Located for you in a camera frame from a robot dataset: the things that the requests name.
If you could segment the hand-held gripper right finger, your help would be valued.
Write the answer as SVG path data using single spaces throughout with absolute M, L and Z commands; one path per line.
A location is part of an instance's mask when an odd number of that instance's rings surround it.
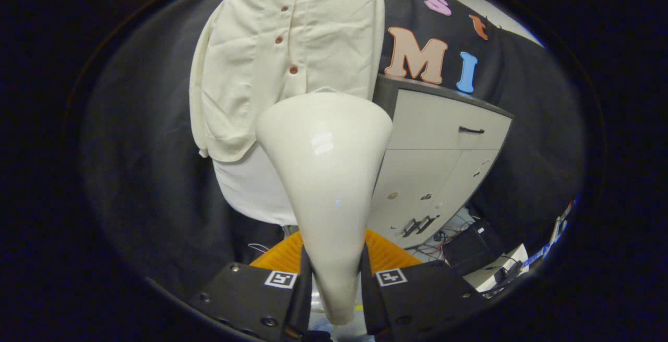
M 437 336 L 488 305 L 453 268 L 422 263 L 372 230 L 365 233 L 360 275 L 370 336 Z

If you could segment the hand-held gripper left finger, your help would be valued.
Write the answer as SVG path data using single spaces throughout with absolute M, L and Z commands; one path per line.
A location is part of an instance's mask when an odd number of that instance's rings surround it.
M 213 321 L 265 341 L 303 341 L 313 278 L 300 232 L 251 264 L 228 263 L 194 293 L 191 306 Z

